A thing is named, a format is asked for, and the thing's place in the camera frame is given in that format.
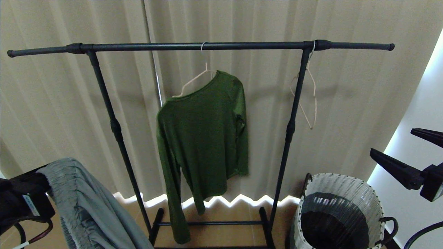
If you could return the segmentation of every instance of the gray garment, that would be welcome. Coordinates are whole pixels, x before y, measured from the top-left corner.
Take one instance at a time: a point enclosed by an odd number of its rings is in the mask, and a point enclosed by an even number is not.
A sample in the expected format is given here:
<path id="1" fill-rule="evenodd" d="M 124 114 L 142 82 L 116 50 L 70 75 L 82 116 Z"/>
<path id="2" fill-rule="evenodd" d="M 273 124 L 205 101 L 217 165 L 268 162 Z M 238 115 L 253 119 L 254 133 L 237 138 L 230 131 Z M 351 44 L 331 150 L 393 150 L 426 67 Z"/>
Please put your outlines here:
<path id="1" fill-rule="evenodd" d="M 154 249 L 131 215 L 73 158 L 37 171 L 48 179 L 70 249 Z"/>

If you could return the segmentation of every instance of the curtain fold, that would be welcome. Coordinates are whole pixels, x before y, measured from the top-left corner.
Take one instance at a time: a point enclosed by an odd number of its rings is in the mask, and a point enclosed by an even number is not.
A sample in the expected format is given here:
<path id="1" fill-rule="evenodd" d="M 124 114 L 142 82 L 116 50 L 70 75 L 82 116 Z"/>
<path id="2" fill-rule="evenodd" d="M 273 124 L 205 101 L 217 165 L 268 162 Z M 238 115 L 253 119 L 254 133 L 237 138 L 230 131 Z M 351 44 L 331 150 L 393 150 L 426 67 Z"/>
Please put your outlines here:
<path id="1" fill-rule="evenodd" d="M 313 54 L 317 123 L 301 110 L 281 198 L 298 196 L 306 173 L 366 180 L 369 148 L 386 147 L 443 27 L 441 1 L 49 1 L 1 4 L 1 171 L 9 177 L 61 157 L 78 159 L 110 191 L 133 195 L 86 55 L 11 59 L 7 50 L 70 43 L 310 41 L 395 43 L 394 51 Z M 297 75 L 299 50 L 98 52 L 101 70 L 144 200 L 165 193 L 156 145 L 164 103 L 204 70 L 244 85 L 250 176 L 229 180 L 224 195 L 273 197 Z M 207 74 L 186 88 L 204 86 Z M 306 76 L 300 102 L 314 117 Z M 183 198 L 190 197 L 183 186 Z"/>

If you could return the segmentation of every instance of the horizontal bar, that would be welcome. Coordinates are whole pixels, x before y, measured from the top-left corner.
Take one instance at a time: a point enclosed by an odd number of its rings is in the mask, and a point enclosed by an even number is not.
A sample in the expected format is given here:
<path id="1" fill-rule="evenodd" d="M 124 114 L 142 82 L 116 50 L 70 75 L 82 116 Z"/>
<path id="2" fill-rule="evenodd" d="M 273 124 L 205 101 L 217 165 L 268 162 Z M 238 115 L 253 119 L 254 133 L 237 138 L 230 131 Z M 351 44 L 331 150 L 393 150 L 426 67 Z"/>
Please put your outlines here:
<path id="1" fill-rule="evenodd" d="M 188 222 L 189 226 L 210 226 L 210 225 L 262 225 L 262 221 L 237 221 L 237 222 Z M 159 226 L 170 226 L 170 222 L 160 222 Z"/>
<path id="2" fill-rule="evenodd" d="M 389 43 L 333 43 L 327 40 L 316 40 L 315 50 L 331 48 L 342 49 L 376 49 L 393 50 L 394 44 Z M 312 48 L 313 41 L 304 42 L 251 42 L 251 43 L 205 43 L 203 50 L 269 50 L 269 49 L 307 49 Z M 177 51 L 200 50 L 202 43 L 121 43 L 121 44 L 82 44 L 73 43 L 64 47 L 45 47 L 23 50 L 9 50 L 9 57 L 72 53 L 84 54 L 86 51 Z"/>
<path id="3" fill-rule="evenodd" d="M 155 249 L 182 249 L 183 247 L 155 247 Z M 185 247 L 186 249 L 272 249 L 267 246 L 205 246 L 205 247 Z"/>

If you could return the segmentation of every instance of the clothing rack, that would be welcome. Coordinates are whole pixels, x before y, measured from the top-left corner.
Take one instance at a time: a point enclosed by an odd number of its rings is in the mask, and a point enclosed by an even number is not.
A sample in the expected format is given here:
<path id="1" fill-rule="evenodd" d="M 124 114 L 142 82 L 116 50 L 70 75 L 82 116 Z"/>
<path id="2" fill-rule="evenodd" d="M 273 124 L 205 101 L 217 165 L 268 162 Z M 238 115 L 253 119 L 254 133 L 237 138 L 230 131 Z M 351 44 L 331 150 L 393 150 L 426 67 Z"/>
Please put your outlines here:
<path id="1" fill-rule="evenodd" d="M 288 159 L 289 146 L 291 145 L 292 135 L 295 131 L 295 116 L 297 114 L 298 102 L 303 86 L 306 66 L 309 59 L 309 54 L 314 48 L 315 50 L 327 49 L 371 49 L 371 50 L 387 50 L 392 51 L 394 44 L 382 43 L 333 43 L 327 40 L 315 40 L 304 42 L 253 42 L 253 43 L 123 43 L 123 44 L 82 44 L 73 43 L 64 47 L 45 47 L 24 50 L 9 50 L 8 55 L 13 58 L 17 56 L 34 55 L 34 54 L 56 54 L 56 53 L 71 53 L 71 54 L 86 54 L 89 56 L 95 76 L 100 87 L 101 95 L 105 101 L 106 109 L 109 114 L 111 129 L 114 133 L 115 139 L 119 145 L 120 152 L 123 156 L 124 164 L 129 174 L 132 187 L 137 197 L 138 204 L 143 215 L 144 222 L 149 232 L 149 240 L 152 245 L 155 244 L 157 234 L 160 226 L 170 226 L 170 222 L 162 222 L 164 210 L 159 208 L 155 220 L 151 226 L 148 215 L 143 205 L 143 200 L 140 195 L 140 190 L 132 170 L 131 161 L 126 150 L 123 135 L 121 133 L 121 126 L 115 117 L 115 113 L 111 104 L 111 100 L 106 89 L 105 81 L 101 73 L 100 64 L 96 52 L 104 51 L 178 51 L 178 50 L 270 50 L 270 49 L 301 49 L 303 50 L 301 65 L 299 70 L 299 77 L 297 80 L 297 87 L 295 89 L 294 102 L 292 104 L 291 117 L 286 128 L 285 144 L 283 155 L 280 164 L 280 170 L 277 179 L 276 193 L 272 211 L 268 220 L 264 207 L 259 209 L 260 221 L 225 221 L 225 222 L 188 222 L 190 226 L 202 225 L 262 225 L 266 246 L 235 246 L 235 247 L 211 247 L 214 249 L 275 249 L 274 241 L 272 239 L 271 231 L 274 224 L 274 219 L 277 210 L 277 202 L 280 196 L 283 175 L 286 168 L 286 161 Z"/>

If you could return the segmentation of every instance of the cable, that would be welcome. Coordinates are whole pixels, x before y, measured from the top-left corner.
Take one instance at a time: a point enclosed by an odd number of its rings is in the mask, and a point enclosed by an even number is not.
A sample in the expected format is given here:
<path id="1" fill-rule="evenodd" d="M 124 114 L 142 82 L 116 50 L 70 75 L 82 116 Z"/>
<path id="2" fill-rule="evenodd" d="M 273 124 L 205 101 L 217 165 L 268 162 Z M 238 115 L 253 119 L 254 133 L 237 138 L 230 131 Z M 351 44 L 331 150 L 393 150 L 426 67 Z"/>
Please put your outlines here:
<path id="1" fill-rule="evenodd" d="M 406 242 L 406 244 L 404 245 L 403 249 L 409 249 L 409 247 L 411 247 L 411 245 L 414 243 L 414 241 L 416 241 L 420 236 L 422 236 L 423 234 L 427 233 L 427 232 L 431 232 L 434 229 L 437 229 L 439 227 L 443 227 L 443 222 L 438 222 L 435 223 L 433 225 L 430 225 L 426 228 L 423 228 L 422 230 L 416 232 L 409 240 L 408 242 Z"/>
<path id="2" fill-rule="evenodd" d="M 20 243 L 21 244 L 25 243 L 26 242 L 25 230 L 23 229 L 23 227 L 19 223 L 14 224 L 14 226 L 16 227 L 16 229 L 18 230 L 18 232 L 20 234 Z"/>
<path id="3" fill-rule="evenodd" d="M 20 248 L 23 248 L 23 247 L 31 244 L 31 243 L 34 243 L 34 242 L 38 241 L 39 239 L 41 239 L 41 238 L 45 237 L 46 235 L 48 235 L 48 233 L 53 228 L 51 219 L 43 218 L 41 216 L 23 216 L 23 217 L 20 217 L 20 218 L 7 219 L 7 220 L 2 221 L 1 224 L 12 224 L 15 227 L 17 227 L 16 225 L 18 224 L 23 229 L 23 227 L 19 224 L 19 222 L 27 221 L 27 220 L 31 220 L 31 221 L 35 221 L 35 222 L 40 222 L 40 223 L 48 223 L 48 228 L 46 228 L 46 230 L 44 230 L 42 233 L 40 233 L 39 235 L 35 236 L 34 238 L 30 239 L 29 241 L 25 241 L 24 243 L 18 245 L 14 249 L 20 249 Z"/>
<path id="4" fill-rule="evenodd" d="M 305 116 L 305 119 L 306 119 L 306 122 L 307 122 L 307 124 L 309 125 L 309 129 L 313 129 L 314 128 L 314 126 L 315 126 L 315 123 L 316 123 L 316 121 L 317 121 L 317 97 L 315 96 L 315 90 L 316 90 L 316 85 L 315 85 L 315 80 L 314 80 L 314 77 L 312 76 L 312 74 L 311 74 L 311 71 L 309 70 L 309 64 L 310 64 L 310 62 L 311 62 L 311 58 L 312 58 L 312 55 L 314 54 L 314 50 L 315 50 L 315 41 L 314 41 L 314 47 L 312 48 L 312 52 L 311 52 L 311 55 L 309 56 L 309 59 L 308 59 L 308 61 L 307 61 L 307 66 L 306 66 L 306 70 L 307 70 L 307 72 L 309 73 L 309 76 L 311 77 L 311 79 L 312 79 L 312 83 L 314 84 L 314 93 L 313 93 L 313 97 L 314 97 L 314 104 L 315 104 L 315 113 L 314 113 L 314 122 L 312 123 L 312 125 L 311 125 L 311 123 L 309 122 L 309 119 L 308 119 L 308 117 L 307 117 L 307 115 L 306 115 L 306 113 L 305 113 L 305 111 L 304 111 L 304 109 L 303 109 L 303 106 L 302 106 L 302 104 L 299 102 L 299 106 L 300 106 L 300 108 L 301 108 L 301 110 L 302 110 L 302 112 L 303 112 L 303 115 Z M 292 95 L 295 97 L 295 93 L 294 93 L 294 91 L 292 91 L 292 83 L 294 82 L 294 80 L 296 79 L 296 78 L 298 78 L 299 77 L 299 74 L 297 74 L 294 78 L 292 78 L 292 80 L 291 80 L 291 84 L 290 84 L 290 86 L 289 86 L 289 89 L 291 89 L 291 93 L 292 93 Z"/>

